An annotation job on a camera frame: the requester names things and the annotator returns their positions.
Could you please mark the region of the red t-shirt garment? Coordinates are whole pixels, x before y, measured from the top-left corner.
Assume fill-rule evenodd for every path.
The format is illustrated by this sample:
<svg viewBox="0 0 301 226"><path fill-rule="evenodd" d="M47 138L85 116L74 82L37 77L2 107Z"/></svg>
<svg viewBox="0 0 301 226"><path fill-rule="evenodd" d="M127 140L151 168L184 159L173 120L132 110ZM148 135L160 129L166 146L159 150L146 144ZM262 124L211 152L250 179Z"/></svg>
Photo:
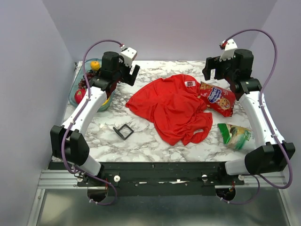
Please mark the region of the red t-shirt garment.
<svg viewBox="0 0 301 226"><path fill-rule="evenodd" d="M159 78L138 90L126 103L135 115L154 124L170 145L200 143L213 124L207 104L199 97L200 83L186 74Z"/></svg>

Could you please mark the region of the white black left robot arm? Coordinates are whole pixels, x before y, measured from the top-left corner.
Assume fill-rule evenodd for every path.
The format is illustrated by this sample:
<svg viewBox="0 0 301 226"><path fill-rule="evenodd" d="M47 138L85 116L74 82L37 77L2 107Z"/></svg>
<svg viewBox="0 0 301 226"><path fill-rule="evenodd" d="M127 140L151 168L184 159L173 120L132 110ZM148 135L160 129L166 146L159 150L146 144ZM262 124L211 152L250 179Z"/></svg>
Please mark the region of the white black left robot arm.
<svg viewBox="0 0 301 226"><path fill-rule="evenodd" d="M88 180L94 186L104 182L104 174L101 164L90 156L84 135L92 118L117 84L134 85L140 69L138 65L132 67L136 56L137 51L133 48L126 48L120 53L105 52L100 69L89 81L90 90L86 91L73 114L61 126L53 126L50 131L53 156L88 173Z"/></svg>

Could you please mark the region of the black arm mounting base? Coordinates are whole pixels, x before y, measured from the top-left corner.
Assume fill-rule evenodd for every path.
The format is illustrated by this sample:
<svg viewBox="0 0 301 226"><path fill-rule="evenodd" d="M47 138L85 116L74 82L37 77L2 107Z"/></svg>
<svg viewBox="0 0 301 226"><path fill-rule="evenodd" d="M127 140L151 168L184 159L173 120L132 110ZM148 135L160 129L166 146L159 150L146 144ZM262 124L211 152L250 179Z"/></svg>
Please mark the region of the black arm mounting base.
<svg viewBox="0 0 301 226"><path fill-rule="evenodd" d="M104 162L102 181L80 175L89 194L122 196L214 196L217 190L243 185L226 174L223 162Z"/></svg>

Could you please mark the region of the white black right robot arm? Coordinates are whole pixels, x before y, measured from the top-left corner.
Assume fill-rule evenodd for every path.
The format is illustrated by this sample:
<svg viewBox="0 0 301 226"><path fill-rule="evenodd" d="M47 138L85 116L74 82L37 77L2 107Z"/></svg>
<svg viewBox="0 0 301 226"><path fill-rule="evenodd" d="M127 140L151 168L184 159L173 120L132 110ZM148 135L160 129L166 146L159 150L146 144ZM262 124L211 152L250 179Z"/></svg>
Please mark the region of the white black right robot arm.
<svg viewBox="0 0 301 226"><path fill-rule="evenodd" d="M208 57L202 73L205 80L214 70L216 80L225 79L230 90L241 104L249 119L255 137L255 149L243 159L225 162L225 168L217 171L217 181L223 185L233 180L234 175L259 175L282 171L290 166L295 153L293 143L285 141L279 133L265 103L258 79L251 77L253 54L247 49L236 49L230 59Z"/></svg>

